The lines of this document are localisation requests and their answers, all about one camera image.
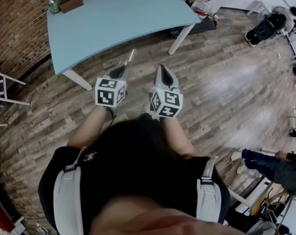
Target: wooden floor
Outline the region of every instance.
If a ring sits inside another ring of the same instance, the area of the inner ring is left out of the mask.
[[[166,64],[184,94],[179,120],[186,134],[200,155],[219,156],[220,175],[242,193],[258,174],[238,176],[239,162],[229,160],[233,151],[239,147],[296,151],[286,118],[296,107],[293,52],[283,38],[250,47],[244,33],[258,22],[255,15],[231,10],[218,14],[216,31],[188,36],[172,56],[168,50],[173,40],[156,33],[92,57],[74,70],[94,85],[104,69],[137,48],[128,96],[118,112],[123,120],[138,116],[148,101],[156,68]],[[0,180],[29,228],[36,221],[50,228],[39,203],[38,183],[55,149],[67,142],[94,107],[94,91],[54,75],[51,60],[25,82],[10,97],[31,105],[0,108],[0,123],[9,124],[0,128]]]

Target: white desk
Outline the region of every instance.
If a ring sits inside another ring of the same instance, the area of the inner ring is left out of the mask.
[[[199,23],[184,0],[83,0],[66,14],[47,12],[50,50],[55,74],[80,86],[92,86],[71,68],[110,47],[153,32]],[[185,38],[184,30],[171,54]]]

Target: black t-shirt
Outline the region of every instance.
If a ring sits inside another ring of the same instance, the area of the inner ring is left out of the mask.
[[[166,148],[160,131],[159,124],[151,120],[118,123],[102,133],[94,149],[80,156],[78,164],[81,167],[81,208],[85,234],[89,232],[92,219],[111,198],[118,195],[143,195],[165,208],[196,216],[197,179],[201,178],[208,158],[183,159]],[[58,148],[39,184],[44,213],[55,229],[55,179],[65,166],[73,164],[78,154],[77,148]],[[219,222],[223,223],[230,196],[216,170],[213,181],[219,185],[222,193],[223,207]]]

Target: table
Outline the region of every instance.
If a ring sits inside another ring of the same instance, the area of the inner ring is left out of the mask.
[[[128,40],[200,22],[184,0],[83,2],[83,6],[66,14],[53,15],[48,11],[47,18],[55,74],[64,74],[87,90],[91,90],[92,86],[72,70],[76,64]],[[181,35],[174,42],[171,52],[185,38]]]

